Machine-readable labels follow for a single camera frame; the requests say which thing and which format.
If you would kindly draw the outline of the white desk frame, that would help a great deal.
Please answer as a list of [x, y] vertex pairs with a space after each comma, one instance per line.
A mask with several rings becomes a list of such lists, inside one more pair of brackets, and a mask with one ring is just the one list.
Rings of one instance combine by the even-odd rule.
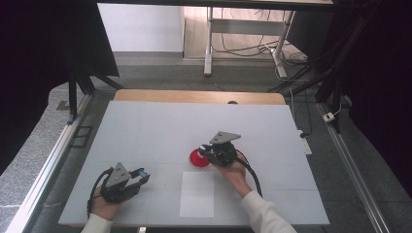
[[278, 36], [278, 44], [275, 49], [269, 52], [275, 64], [276, 71], [280, 79], [287, 76], [281, 52], [286, 41], [294, 11], [286, 11], [283, 21], [257, 21], [246, 19], [214, 18], [214, 9], [207, 8], [207, 44], [205, 51], [204, 76], [210, 77], [212, 74], [212, 36], [214, 33], [239, 34], [239, 35], [261, 35]]

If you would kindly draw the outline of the white wall panel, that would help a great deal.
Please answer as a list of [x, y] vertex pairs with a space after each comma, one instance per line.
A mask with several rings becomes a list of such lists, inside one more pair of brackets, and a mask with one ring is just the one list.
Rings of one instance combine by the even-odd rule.
[[184, 50], [182, 7], [99, 3], [98, 9], [112, 51]]

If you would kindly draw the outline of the aluminium floor rail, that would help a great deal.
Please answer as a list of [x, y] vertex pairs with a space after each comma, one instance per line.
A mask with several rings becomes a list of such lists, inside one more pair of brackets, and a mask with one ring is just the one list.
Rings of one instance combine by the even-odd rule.
[[361, 172], [350, 153], [343, 137], [338, 133], [330, 122], [325, 122], [326, 129], [330, 135], [334, 146], [336, 147], [339, 156], [346, 168], [348, 176], [360, 198], [363, 207], [370, 219], [370, 222], [376, 233], [391, 233], [390, 227], [387, 224], [382, 211], [380, 210], [375, 198], [367, 187]]
[[10, 205], [10, 208], [17, 208], [17, 211], [4, 233], [23, 233], [27, 228], [29, 221], [33, 217], [36, 206], [38, 205], [43, 192], [46, 190], [47, 185], [52, 178], [52, 174], [56, 170], [71, 138], [75, 134], [75, 131], [80, 124], [81, 116], [84, 114], [91, 98], [91, 95], [84, 95], [75, 109], [75, 112], [78, 114], [77, 118], [73, 121], [65, 121], [59, 137], [55, 140], [50, 153], [44, 161], [42, 169], [37, 174], [36, 179], [28, 189], [22, 202], [19, 205]]

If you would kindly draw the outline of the wooden table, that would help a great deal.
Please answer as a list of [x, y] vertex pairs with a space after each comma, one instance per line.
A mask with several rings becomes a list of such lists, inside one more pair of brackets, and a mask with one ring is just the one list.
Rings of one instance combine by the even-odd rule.
[[279, 93], [154, 89], [121, 89], [116, 92], [114, 100], [209, 104], [227, 104], [229, 101], [236, 101], [238, 104], [249, 105], [286, 104], [284, 96]]

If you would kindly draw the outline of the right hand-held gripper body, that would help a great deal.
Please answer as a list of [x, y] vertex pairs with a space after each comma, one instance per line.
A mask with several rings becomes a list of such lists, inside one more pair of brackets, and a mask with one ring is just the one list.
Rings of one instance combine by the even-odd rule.
[[226, 167], [237, 157], [236, 148], [232, 141], [240, 138], [239, 134], [219, 131], [208, 144], [211, 146], [211, 150], [202, 153], [212, 154], [211, 159], [208, 159], [210, 163]]

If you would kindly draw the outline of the person's right hand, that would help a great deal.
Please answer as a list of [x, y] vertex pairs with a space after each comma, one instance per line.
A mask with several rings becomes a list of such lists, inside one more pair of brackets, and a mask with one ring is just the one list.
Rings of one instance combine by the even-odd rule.
[[220, 173], [232, 185], [241, 198], [244, 198], [252, 191], [246, 181], [246, 168], [244, 166], [245, 162], [245, 156], [238, 152], [237, 160], [232, 162], [230, 165], [226, 167], [215, 165], [215, 168], [220, 171]]

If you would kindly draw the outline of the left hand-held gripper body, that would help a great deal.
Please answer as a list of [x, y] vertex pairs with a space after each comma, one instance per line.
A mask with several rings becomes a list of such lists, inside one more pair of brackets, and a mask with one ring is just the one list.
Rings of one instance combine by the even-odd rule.
[[101, 196], [109, 203], [121, 203], [134, 197], [139, 192], [131, 190], [132, 184], [127, 185], [129, 180], [130, 172], [119, 162], [104, 180], [100, 190]]

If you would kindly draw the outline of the large white board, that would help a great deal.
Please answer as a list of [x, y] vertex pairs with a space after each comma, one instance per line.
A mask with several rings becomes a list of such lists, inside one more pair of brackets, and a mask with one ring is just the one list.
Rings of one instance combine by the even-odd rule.
[[[122, 163], [144, 168], [149, 181], [122, 205], [117, 226], [243, 227], [240, 197], [212, 166], [193, 167], [190, 153], [219, 131], [239, 134], [242, 151], [265, 200], [294, 225], [324, 225], [328, 217], [286, 105], [232, 105], [113, 101], [103, 116], [60, 223], [86, 224], [86, 201], [97, 177]], [[184, 172], [214, 174], [214, 216], [180, 217]]]

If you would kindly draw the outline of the white paper sheet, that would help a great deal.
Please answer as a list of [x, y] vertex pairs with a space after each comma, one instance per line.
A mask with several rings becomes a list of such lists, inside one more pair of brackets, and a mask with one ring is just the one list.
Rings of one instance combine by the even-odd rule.
[[180, 217], [212, 218], [214, 216], [214, 174], [184, 172]]

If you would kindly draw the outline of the person's left hand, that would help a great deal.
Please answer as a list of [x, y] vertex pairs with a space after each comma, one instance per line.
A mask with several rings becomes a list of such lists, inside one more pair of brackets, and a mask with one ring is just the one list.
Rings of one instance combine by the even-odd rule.
[[94, 195], [91, 198], [90, 212], [107, 220], [113, 220], [121, 206], [122, 203], [109, 203], [101, 195]]

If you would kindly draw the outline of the black curtain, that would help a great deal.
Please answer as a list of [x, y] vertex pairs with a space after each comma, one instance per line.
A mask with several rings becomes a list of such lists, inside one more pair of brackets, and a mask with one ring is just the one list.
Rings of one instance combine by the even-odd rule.
[[96, 0], [0, 0], [0, 175], [74, 77], [117, 76]]
[[412, 0], [370, 1], [370, 16], [342, 65], [350, 117], [412, 199]]

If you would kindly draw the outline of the round red ink pad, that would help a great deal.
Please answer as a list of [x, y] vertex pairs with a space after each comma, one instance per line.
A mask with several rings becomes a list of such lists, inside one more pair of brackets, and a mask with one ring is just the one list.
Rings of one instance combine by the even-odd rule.
[[201, 155], [198, 150], [193, 150], [190, 153], [189, 161], [196, 168], [205, 168], [210, 164], [209, 160]]

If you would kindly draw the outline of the white power strip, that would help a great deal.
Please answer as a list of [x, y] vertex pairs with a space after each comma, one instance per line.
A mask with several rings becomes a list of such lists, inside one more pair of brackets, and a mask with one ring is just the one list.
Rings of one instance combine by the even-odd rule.
[[310, 149], [310, 146], [309, 146], [309, 144], [308, 144], [308, 141], [307, 141], [307, 139], [306, 139], [307, 134], [304, 133], [302, 130], [297, 130], [297, 133], [298, 133], [298, 136], [299, 136], [300, 139], [301, 139], [304, 153], [305, 153], [306, 155], [311, 155], [311, 154], [313, 154], [313, 152], [312, 152], [312, 150]]

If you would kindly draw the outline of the black square floor frame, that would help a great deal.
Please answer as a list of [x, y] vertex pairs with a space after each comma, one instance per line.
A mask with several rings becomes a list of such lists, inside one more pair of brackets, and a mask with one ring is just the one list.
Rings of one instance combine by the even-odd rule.
[[75, 149], [82, 149], [86, 146], [92, 133], [92, 126], [80, 126], [76, 129], [70, 147]]

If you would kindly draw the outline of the black metal stand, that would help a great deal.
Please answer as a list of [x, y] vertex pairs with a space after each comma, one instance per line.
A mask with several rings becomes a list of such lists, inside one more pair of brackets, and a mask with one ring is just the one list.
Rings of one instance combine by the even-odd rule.
[[332, 97], [331, 110], [334, 119], [330, 124], [337, 133], [340, 132], [342, 67], [364, 23], [363, 17], [360, 16], [359, 6], [356, 4], [357, 1], [360, 0], [332, 0], [334, 9], [326, 11], [333, 13], [331, 26], [326, 36], [326, 48], [320, 56], [313, 58], [309, 65], [310, 68], [318, 67], [319, 74], [308, 83], [293, 88], [288, 94], [291, 97], [315, 84], [320, 84], [321, 87], [315, 94], [315, 100], [318, 103], [325, 103], [329, 97]]
[[78, 117], [78, 104], [77, 104], [77, 87], [81, 88], [81, 91], [85, 95], [91, 95], [95, 91], [95, 86], [91, 81], [91, 78], [95, 77], [103, 83], [108, 84], [110, 87], [120, 90], [123, 86], [115, 81], [111, 80], [108, 76], [99, 74], [98, 72], [84, 68], [79, 65], [74, 65], [69, 74], [69, 120], [68, 124], [73, 124]]

